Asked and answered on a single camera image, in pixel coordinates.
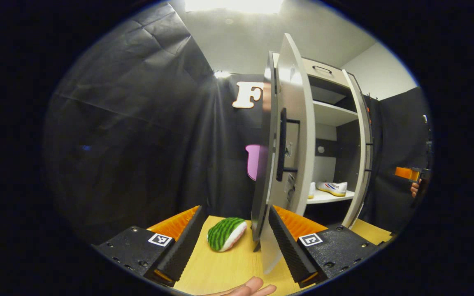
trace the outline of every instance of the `ceiling light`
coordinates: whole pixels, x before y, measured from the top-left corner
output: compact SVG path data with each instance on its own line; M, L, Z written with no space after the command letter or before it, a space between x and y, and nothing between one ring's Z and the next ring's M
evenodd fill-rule
M186 12L226 8L245 13L279 13L283 0L186 0Z
M224 72L224 71L216 71L214 73L215 77L217 78L226 78L226 77L229 77L230 75L232 75L231 73L229 72Z

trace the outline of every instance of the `white wall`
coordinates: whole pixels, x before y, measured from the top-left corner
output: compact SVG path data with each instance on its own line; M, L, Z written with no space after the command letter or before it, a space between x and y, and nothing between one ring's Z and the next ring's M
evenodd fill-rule
M354 74L363 94L387 99L418 86L405 66L384 45L376 42L342 66Z
M186 12L186 0L169 0L215 71L263 74L268 51L279 51L285 32L301 56L339 67L376 40L314 0L284 0L278 14L224 9Z

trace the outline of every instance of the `wooden table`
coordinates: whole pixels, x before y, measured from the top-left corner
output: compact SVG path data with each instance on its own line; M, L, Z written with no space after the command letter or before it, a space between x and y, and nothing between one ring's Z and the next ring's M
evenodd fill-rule
M271 294L273 296L284 296L303 290L294 283L284 258L270 274L263 273L261 251L253 252L255 244L252 241L249 220L246 221L248 227L245 233L231 249L222 253L211 250L207 243L207 231L222 219L224 218L215 216L206 219L190 260L174 289L192 295L211 294L242 285L252 276L256 276L263 279L264 287L269 284L277 287Z
M352 232L365 238L369 242L379 245L381 242L387 242L392 238L391 232L369 224L361 219L356 219L352 226Z

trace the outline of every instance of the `label sticker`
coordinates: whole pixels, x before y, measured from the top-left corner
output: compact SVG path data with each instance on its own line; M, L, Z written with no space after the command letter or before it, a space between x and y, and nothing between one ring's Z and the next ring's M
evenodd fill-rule
M294 175L288 174L288 178L286 178L286 183L284 184L284 193L288 193L288 191L295 188L295 178Z
M319 236L317 234L309 234L307 236L299 236L299 239L307 247L323 242L323 240L321 238L319 238Z
M151 236L148 242L165 247L167 246L167 244L169 244L171 239L171 237L165 236L164 234L154 234L153 236Z

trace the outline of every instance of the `pink shape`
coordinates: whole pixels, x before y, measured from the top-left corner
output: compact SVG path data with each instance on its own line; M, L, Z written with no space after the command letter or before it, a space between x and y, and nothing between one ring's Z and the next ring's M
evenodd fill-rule
M248 145L246 151L248 151L248 176L252 180L257 179L257 166L259 163L259 145Z

